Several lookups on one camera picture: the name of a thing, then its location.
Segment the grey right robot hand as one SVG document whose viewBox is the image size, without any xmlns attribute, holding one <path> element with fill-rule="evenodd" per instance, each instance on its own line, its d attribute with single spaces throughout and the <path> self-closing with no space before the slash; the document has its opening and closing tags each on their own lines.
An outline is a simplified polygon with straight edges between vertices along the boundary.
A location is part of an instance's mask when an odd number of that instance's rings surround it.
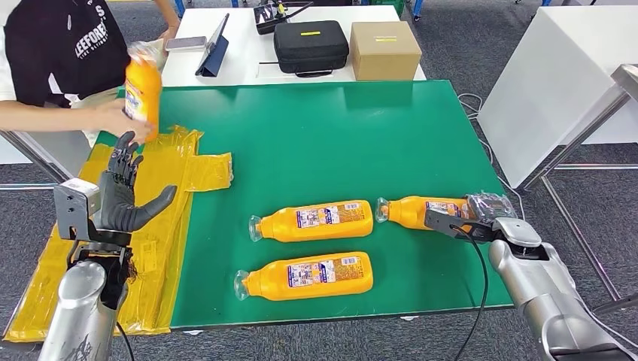
<svg viewBox="0 0 638 361">
<path fill-rule="evenodd" d="M 470 193 L 466 195 L 472 218 L 481 223 L 494 222 L 498 217 L 517 218 L 515 208 L 505 195 Z"/>
</svg>

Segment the person's right hand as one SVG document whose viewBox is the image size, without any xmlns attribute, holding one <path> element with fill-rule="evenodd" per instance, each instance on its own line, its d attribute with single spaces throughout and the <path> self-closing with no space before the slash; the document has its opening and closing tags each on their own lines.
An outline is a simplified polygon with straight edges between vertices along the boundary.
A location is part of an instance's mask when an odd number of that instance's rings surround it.
<svg viewBox="0 0 638 361">
<path fill-rule="evenodd" d="M 151 123 L 129 118 L 124 108 L 124 99 L 115 99 L 99 105 L 95 109 L 99 129 L 117 137 L 121 137 L 127 132 L 133 132 L 134 136 L 130 142 L 143 144 L 156 130 L 155 126 Z"/>
</svg>

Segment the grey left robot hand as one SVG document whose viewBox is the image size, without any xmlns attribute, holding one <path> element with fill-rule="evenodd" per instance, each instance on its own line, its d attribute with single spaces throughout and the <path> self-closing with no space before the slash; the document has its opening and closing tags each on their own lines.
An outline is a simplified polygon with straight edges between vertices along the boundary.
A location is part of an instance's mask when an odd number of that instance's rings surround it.
<svg viewBox="0 0 638 361">
<path fill-rule="evenodd" d="M 134 156 L 138 149 L 134 138 L 133 131 L 125 132 L 118 138 L 108 166 L 101 173 L 99 190 L 102 200 L 100 213 L 95 218 L 97 229 L 127 233 L 138 231 L 175 199 L 178 187 L 171 184 L 148 203 L 135 205 L 135 180 L 144 157 Z"/>
</svg>

